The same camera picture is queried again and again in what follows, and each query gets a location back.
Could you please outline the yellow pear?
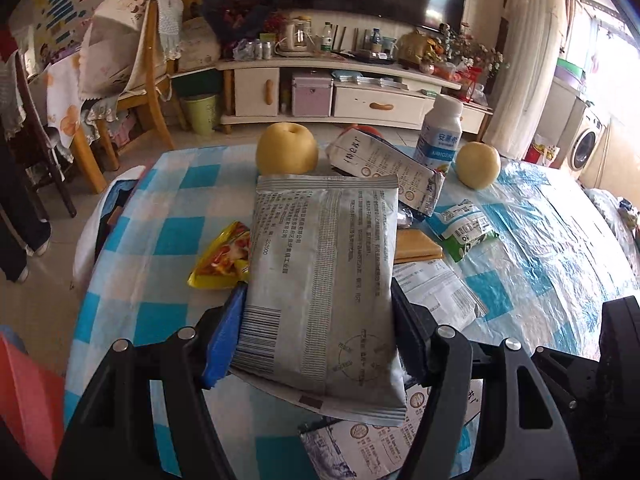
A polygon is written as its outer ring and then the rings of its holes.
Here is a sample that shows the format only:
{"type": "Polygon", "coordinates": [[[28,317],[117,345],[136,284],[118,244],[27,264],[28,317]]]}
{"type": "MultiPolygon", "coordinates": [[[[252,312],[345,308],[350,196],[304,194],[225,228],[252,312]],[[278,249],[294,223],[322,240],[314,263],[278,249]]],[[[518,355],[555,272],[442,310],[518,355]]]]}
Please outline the yellow pear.
{"type": "Polygon", "coordinates": [[[295,122],[276,122],[260,136],[256,166],[263,176],[308,174],[318,165],[319,148],[308,128],[295,122]]]}
{"type": "Polygon", "coordinates": [[[458,151],[454,169],[459,181],[468,188],[484,190],[492,185],[500,174],[500,155],[490,145],[469,142],[458,151]]]}

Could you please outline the yellow snack bag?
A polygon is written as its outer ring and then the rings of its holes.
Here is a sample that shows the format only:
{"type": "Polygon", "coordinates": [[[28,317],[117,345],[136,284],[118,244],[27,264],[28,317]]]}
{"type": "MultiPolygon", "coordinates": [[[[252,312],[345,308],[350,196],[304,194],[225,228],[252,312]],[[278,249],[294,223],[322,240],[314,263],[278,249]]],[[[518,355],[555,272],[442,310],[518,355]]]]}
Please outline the yellow snack bag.
{"type": "Polygon", "coordinates": [[[250,229],[242,222],[229,224],[209,244],[188,278],[195,289],[232,289],[250,278],[250,229]]]}

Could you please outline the cream tv cabinet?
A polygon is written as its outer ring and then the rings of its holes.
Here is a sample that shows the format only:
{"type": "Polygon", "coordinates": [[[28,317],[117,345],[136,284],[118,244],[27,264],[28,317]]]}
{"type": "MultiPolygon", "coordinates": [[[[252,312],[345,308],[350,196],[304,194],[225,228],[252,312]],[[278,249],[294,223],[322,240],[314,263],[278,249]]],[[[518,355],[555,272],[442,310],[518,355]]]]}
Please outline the cream tv cabinet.
{"type": "Polygon", "coordinates": [[[398,64],[371,65],[343,58],[270,58],[265,61],[217,64],[224,78],[221,125],[229,133],[235,125],[270,122],[323,122],[418,130],[445,90],[454,82],[406,70],[398,64]],[[333,78],[331,115],[292,115],[294,72],[327,73],[333,78]]]}

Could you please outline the yellow pear left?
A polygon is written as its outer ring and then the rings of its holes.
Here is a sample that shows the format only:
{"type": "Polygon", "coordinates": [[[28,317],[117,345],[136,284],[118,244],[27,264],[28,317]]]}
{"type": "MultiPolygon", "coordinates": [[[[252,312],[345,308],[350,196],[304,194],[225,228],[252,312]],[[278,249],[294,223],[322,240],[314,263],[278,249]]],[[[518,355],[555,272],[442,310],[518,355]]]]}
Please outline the yellow pear left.
{"type": "Polygon", "coordinates": [[[276,122],[260,136],[256,166],[263,176],[308,174],[318,165],[319,148],[308,128],[295,122],[276,122]]]}

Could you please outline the green white small pouch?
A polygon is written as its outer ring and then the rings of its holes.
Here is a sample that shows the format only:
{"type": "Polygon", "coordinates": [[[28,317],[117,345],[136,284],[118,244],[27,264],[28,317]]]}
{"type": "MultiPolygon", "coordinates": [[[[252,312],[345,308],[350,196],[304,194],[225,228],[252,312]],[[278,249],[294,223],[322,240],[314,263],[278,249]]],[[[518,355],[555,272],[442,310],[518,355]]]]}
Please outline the green white small pouch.
{"type": "Polygon", "coordinates": [[[454,262],[460,262],[474,247],[499,237],[488,217],[470,200],[435,211],[427,225],[442,242],[454,262]]]}

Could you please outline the dark wooden chair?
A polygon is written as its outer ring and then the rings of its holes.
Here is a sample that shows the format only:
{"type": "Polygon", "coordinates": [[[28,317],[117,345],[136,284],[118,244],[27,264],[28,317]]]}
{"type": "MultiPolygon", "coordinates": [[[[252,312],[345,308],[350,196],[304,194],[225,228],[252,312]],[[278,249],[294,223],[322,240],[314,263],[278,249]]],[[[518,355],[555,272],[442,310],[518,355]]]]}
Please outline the dark wooden chair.
{"type": "Polygon", "coordinates": [[[18,95],[23,102],[25,121],[23,128],[12,140],[9,148],[16,157],[17,165],[25,174],[26,188],[30,198],[42,218],[49,219],[47,209],[44,208],[38,192],[48,185],[53,185],[66,208],[70,218],[75,218],[77,209],[70,197],[70,192],[64,183],[64,171],[60,169],[54,157],[50,136],[40,122],[32,95],[29,92],[26,72],[21,60],[20,52],[13,55],[18,95]]]}

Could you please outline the electric glass kettle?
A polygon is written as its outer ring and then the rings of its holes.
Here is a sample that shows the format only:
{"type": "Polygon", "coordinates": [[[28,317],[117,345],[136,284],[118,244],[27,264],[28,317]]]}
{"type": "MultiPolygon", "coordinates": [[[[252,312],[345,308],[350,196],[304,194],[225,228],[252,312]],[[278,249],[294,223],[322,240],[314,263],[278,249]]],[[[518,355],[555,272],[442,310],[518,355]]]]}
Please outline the electric glass kettle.
{"type": "Polygon", "coordinates": [[[276,55],[284,58],[306,58],[314,53],[311,37],[311,21],[306,16],[286,20],[280,32],[280,39],[274,48],[276,55]]]}

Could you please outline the blue white checkered tablecloth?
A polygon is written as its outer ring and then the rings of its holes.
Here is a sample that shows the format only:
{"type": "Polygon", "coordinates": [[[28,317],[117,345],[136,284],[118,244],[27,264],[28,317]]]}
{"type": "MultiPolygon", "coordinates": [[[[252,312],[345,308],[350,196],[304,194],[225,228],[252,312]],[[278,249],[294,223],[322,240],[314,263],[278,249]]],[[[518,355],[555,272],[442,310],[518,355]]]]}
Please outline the blue white checkered tablecloth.
{"type": "MultiPolygon", "coordinates": [[[[67,369],[64,413],[76,417],[107,353],[182,335],[224,304],[228,289],[188,279],[228,226],[250,229],[250,277],[240,331],[221,378],[199,386],[206,422],[238,479],[311,479],[299,437],[314,415],[335,415],[366,442],[410,410],[404,371],[420,358],[396,333],[392,297],[397,171],[354,166],[352,146],[331,146],[344,174],[265,176],[254,148],[168,152],[139,181],[93,268],[67,369]]],[[[593,356],[602,307],[639,288],[600,212],[561,171],[505,162],[481,191],[454,174],[437,181],[427,223],[457,249],[446,260],[480,307],[469,321],[416,297],[454,339],[526,358],[538,347],[593,356]]]]}

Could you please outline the white milk carton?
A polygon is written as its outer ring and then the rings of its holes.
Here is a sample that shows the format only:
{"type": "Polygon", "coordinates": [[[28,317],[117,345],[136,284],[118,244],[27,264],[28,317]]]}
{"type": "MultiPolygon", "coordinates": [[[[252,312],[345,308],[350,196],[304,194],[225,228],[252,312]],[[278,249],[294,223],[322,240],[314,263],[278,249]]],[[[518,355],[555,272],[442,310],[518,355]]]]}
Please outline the white milk carton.
{"type": "Polygon", "coordinates": [[[342,132],[327,148],[330,164],[343,174],[357,178],[395,176],[401,203],[431,217],[445,175],[433,171],[406,155],[383,138],[349,130],[342,132]]]}

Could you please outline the green waste bin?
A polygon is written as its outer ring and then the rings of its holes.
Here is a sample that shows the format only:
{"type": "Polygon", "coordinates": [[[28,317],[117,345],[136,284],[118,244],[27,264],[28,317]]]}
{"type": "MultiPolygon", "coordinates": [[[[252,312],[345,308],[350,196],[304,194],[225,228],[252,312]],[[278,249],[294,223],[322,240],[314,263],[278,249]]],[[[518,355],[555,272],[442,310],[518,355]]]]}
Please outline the green waste bin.
{"type": "Polygon", "coordinates": [[[198,94],[181,99],[184,114],[197,134],[212,133],[220,123],[220,110],[216,94],[198,94]]]}

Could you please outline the dark flower bouquet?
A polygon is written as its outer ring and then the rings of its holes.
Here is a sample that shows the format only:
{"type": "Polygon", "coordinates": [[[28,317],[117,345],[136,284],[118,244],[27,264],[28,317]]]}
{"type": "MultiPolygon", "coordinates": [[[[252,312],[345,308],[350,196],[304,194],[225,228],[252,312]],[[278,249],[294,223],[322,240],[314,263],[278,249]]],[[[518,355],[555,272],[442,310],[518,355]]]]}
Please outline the dark flower bouquet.
{"type": "Polygon", "coordinates": [[[278,0],[202,0],[201,16],[220,45],[220,57],[232,58],[242,40],[254,40],[277,10],[278,0]]]}

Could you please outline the dining table with cloth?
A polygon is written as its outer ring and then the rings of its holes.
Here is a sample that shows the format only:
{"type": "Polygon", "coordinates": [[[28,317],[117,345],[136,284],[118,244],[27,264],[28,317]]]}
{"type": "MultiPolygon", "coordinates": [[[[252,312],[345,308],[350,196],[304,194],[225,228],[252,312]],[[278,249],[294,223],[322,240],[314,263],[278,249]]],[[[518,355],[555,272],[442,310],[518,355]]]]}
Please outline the dining table with cloth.
{"type": "Polygon", "coordinates": [[[91,192],[106,188],[81,121],[84,102],[79,96],[80,55],[73,53],[50,64],[28,84],[40,122],[50,136],[55,154],[76,164],[91,192]]]}

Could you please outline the pink trash bucket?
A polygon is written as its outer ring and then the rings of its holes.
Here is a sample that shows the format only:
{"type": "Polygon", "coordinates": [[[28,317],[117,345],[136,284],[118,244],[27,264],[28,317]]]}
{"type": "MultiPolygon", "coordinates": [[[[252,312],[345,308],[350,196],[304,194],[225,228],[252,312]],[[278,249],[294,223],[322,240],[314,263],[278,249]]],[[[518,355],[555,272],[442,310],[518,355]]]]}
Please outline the pink trash bucket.
{"type": "Polygon", "coordinates": [[[1,421],[34,465],[50,479],[62,442],[64,380],[1,335],[1,421]]]}

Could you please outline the grey silver wipes packet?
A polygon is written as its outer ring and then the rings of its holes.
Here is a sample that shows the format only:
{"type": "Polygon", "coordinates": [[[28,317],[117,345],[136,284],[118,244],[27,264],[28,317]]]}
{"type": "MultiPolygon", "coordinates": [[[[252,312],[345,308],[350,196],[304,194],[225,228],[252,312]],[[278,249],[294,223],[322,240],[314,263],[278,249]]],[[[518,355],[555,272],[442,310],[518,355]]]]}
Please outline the grey silver wipes packet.
{"type": "Polygon", "coordinates": [[[397,213],[394,176],[259,178],[232,372],[318,414],[400,425],[397,213]]]}

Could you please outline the wooden chair with cover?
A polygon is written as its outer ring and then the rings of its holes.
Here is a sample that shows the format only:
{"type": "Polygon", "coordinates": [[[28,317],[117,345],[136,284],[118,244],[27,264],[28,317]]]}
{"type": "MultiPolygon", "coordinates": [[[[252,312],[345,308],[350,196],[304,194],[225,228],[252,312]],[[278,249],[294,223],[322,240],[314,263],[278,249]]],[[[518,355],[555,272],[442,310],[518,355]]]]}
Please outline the wooden chair with cover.
{"type": "Polygon", "coordinates": [[[160,103],[177,101],[167,64],[179,56],[181,19],[181,0],[104,0],[94,11],[79,50],[78,96],[105,160],[82,159],[91,152],[84,138],[72,142],[72,153],[98,193],[106,187],[103,171],[119,168],[108,125],[120,114],[145,108],[149,133],[175,148],[160,103]]]}

